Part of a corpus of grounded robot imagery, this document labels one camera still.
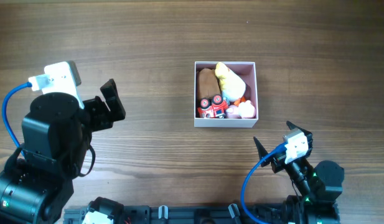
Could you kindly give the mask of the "red toy fire truck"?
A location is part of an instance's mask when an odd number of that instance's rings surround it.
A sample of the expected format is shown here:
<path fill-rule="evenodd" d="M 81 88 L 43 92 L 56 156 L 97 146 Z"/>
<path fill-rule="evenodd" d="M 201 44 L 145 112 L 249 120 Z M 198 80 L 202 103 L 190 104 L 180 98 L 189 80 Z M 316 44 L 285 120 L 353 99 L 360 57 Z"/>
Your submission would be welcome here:
<path fill-rule="evenodd" d="M 210 98 L 202 98 L 197 108 L 201 118 L 226 118 L 226 110 L 229 107 L 228 100 L 222 95 L 214 95 Z"/>

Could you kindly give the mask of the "yellow white plush duck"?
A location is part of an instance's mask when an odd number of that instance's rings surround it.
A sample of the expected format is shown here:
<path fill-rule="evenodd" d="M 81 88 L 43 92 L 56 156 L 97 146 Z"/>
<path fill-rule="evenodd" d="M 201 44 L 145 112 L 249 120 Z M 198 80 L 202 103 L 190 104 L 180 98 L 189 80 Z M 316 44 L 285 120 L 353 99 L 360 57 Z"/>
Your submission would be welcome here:
<path fill-rule="evenodd" d="M 224 63 L 216 64 L 215 76 L 219 81 L 222 95 L 229 101 L 234 102 L 245 94 L 246 83 Z"/>

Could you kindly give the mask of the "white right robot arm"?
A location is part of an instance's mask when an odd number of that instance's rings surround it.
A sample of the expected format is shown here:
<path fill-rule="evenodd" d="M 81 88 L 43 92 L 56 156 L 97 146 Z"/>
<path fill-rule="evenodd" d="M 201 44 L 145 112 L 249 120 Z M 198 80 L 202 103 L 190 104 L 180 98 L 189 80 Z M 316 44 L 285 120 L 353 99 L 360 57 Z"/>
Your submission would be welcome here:
<path fill-rule="evenodd" d="M 281 204 L 255 205 L 244 211 L 257 223 L 340 223 L 336 200 L 343 192 L 344 168 L 334 161 L 310 165 L 312 133 L 290 121 L 286 125 L 289 132 L 271 152 L 254 138 L 260 160 L 249 174 L 265 166 L 275 174 L 285 171 L 295 194 Z"/>

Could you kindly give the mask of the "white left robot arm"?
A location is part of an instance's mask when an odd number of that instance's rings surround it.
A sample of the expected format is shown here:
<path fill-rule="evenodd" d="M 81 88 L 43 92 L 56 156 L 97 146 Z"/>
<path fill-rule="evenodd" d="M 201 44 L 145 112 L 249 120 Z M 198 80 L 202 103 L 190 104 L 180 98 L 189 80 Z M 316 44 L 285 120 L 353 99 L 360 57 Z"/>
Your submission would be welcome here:
<path fill-rule="evenodd" d="M 126 112 L 116 83 L 108 80 L 103 97 L 78 100 L 68 93 L 47 93 L 30 104 L 22 121 L 24 143 L 0 173 L 0 223 L 55 223 L 83 176 L 82 165 L 95 131 L 110 129 Z"/>

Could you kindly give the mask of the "white duck toy pink hat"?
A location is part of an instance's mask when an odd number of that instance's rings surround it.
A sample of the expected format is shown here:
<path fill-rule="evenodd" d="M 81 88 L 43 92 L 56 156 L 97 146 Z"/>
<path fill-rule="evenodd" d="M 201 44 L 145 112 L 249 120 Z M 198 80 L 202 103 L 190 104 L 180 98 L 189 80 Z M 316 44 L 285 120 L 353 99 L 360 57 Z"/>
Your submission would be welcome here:
<path fill-rule="evenodd" d="M 256 116 L 256 108 L 250 100 L 243 96 L 230 105 L 225 112 L 230 119 L 252 119 Z"/>

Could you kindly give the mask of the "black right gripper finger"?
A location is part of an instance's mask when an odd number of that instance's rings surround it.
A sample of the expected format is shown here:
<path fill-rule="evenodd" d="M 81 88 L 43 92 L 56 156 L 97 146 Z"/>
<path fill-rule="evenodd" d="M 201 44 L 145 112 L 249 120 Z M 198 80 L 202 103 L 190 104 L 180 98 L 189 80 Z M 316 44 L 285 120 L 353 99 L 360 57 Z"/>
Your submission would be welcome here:
<path fill-rule="evenodd" d="M 290 130 L 293 130 L 293 129 L 299 129 L 301 130 L 305 136 L 308 136 L 308 135 L 311 135 L 312 133 L 304 128 L 301 128 L 297 125 L 295 125 L 294 123 L 290 122 L 290 121 L 286 121 L 286 125 L 287 127 L 290 129 Z"/>
<path fill-rule="evenodd" d="M 254 137 L 253 138 L 254 142 L 255 142 L 255 145 L 256 145 L 256 148 L 257 148 L 257 151 L 258 151 L 258 155 L 259 155 L 259 158 L 260 158 L 260 166 L 261 167 L 265 167 L 267 166 L 270 161 L 268 159 L 263 159 L 265 156 L 268 155 L 268 151 L 263 147 L 263 145 L 260 143 L 260 141 Z"/>

